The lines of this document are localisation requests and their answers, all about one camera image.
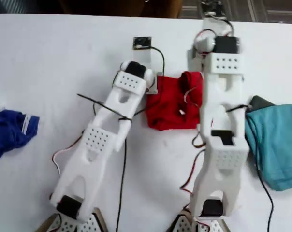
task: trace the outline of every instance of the teal cloth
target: teal cloth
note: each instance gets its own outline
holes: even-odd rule
[[[275,191],[292,188],[292,104],[246,114],[245,132],[263,179]],[[256,150],[255,134],[258,140]]]

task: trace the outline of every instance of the blue cloth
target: blue cloth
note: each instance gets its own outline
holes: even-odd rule
[[[246,136],[263,179],[273,190],[291,189],[292,105],[256,110],[246,114],[246,119]]]
[[[39,118],[31,116],[27,128],[25,118],[26,115],[17,111],[0,112],[0,158],[4,152],[23,147],[37,134]]]

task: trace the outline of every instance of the white table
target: white table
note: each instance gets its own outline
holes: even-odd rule
[[[244,99],[258,94],[276,104],[292,103],[292,25],[234,26],[246,58]],[[8,109],[41,118],[38,135],[0,159],[0,231],[34,231],[54,212],[48,197],[58,175],[51,155],[70,145],[93,117],[91,103],[76,93],[105,100],[120,63],[132,59],[134,36],[152,36],[152,45],[165,55],[166,75],[179,76],[188,69],[186,51],[201,27],[200,20],[0,15],[0,98]],[[152,67],[160,71],[161,66],[160,55],[152,51]],[[158,132],[146,126],[145,116],[134,119],[121,232],[165,231],[188,202],[178,187],[197,153],[191,146],[194,135],[194,130]],[[110,231],[116,227],[122,164],[123,151],[111,156],[98,194]],[[292,189],[271,195],[271,231],[292,231]],[[237,207],[227,223],[234,232],[266,231],[269,210],[259,180],[246,165]]]

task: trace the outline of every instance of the wooden floor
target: wooden floor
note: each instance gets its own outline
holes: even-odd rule
[[[292,0],[221,0],[231,21],[292,23]],[[199,0],[183,0],[180,18],[201,19]]]

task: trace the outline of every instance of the red cloth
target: red cloth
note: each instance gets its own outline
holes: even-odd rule
[[[193,90],[188,93],[185,103],[184,95],[190,89]],[[147,96],[148,126],[160,131],[196,128],[200,123],[202,89],[200,72],[183,72],[180,78],[159,76],[158,94]]]

